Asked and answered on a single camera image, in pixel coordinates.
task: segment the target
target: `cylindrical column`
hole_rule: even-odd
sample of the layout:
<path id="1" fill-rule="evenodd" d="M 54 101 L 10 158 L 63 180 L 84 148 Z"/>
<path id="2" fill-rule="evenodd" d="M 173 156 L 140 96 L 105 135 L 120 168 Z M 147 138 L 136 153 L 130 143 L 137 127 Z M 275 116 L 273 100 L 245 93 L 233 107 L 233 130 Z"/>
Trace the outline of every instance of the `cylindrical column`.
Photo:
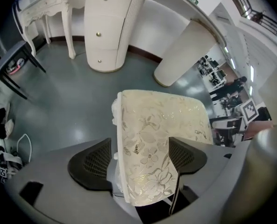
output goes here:
<path id="1" fill-rule="evenodd" d="M 154 72 L 155 80 L 165 87 L 172 85 L 215 44 L 215 38 L 205 27 L 191 21 L 164 53 Z"/>
<path id="2" fill-rule="evenodd" d="M 113 72 L 122 67 L 144 1 L 85 0 L 85 49 L 92 69 Z"/>

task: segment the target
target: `white pillar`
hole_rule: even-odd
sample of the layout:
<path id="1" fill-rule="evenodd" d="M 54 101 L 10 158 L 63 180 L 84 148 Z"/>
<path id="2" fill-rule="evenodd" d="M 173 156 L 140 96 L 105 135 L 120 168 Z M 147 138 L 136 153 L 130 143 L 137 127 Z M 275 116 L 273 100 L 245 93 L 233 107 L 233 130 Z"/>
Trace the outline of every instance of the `white pillar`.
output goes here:
<path id="1" fill-rule="evenodd" d="M 165 51 L 154 72 L 155 80 L 170 86 L 188 71 L 216 44 L 215 38 L 202 25 L 191 21 L 180 37 Z"/>

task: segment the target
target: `railing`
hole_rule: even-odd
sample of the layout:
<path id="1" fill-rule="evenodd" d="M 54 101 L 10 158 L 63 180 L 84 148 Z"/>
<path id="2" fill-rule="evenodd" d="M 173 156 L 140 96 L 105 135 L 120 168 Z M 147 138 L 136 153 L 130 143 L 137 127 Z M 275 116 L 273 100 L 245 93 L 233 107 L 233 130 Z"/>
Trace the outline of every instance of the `railing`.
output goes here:
<path id="1" fill-rule="evenodd" d="M 233 0 L 233 2 L 242 17 L 260 24 L 262 27 L 277 36 L 277 21 L 264 15 L 263 12 L 258 12 L 252 9 L 249 0 Z"/>

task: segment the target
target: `white lace fabric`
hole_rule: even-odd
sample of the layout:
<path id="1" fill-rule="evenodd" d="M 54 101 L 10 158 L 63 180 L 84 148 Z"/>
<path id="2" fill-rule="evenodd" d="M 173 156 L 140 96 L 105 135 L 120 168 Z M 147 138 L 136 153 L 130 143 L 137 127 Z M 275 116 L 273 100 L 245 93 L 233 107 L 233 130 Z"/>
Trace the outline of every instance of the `white lace fabric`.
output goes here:
<path id="1" fill-rule="evenodd" d="M 139 90 L 123 91 L 120 108 L 121 117 L 114 112 L 114 120 L 121 119 L 115 123 L 121 126 L 125 200 L 134 206 L 159 202 L 175 192 L 178 178 L 168 157 L 168 137 L 213 143 L 206 109 L 193 98 Z"/>

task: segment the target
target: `white ornate table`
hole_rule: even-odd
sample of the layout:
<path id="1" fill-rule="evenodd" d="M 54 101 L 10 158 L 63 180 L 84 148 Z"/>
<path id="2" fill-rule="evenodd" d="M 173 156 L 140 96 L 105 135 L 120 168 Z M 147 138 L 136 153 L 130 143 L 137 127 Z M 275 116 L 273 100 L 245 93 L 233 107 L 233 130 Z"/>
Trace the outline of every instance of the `white ornate table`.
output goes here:
<path id="1" fill-rule="evenodd" d="M 64 35 L 69 49 L 69 57 L 74 59 L 76 53 L 74 50 L 71 33 L 72 9 L 80 9 L 83 8 L 84 5 L 85 0 L 36 0 L 27 6 L 22 11 L 20 23 L 25 35 L 25 40 L 31 47 L 31 54 L 33 56 L 36 55 L 36 48 L 29 37 L 28 26 L 32 22 L 39 20 L 42 24 L 46 41 L 49 44 L 51 41 L 47 32 L 47 16 L 54 16 L 56 13 L 61 12 L 64 26 Z"/>

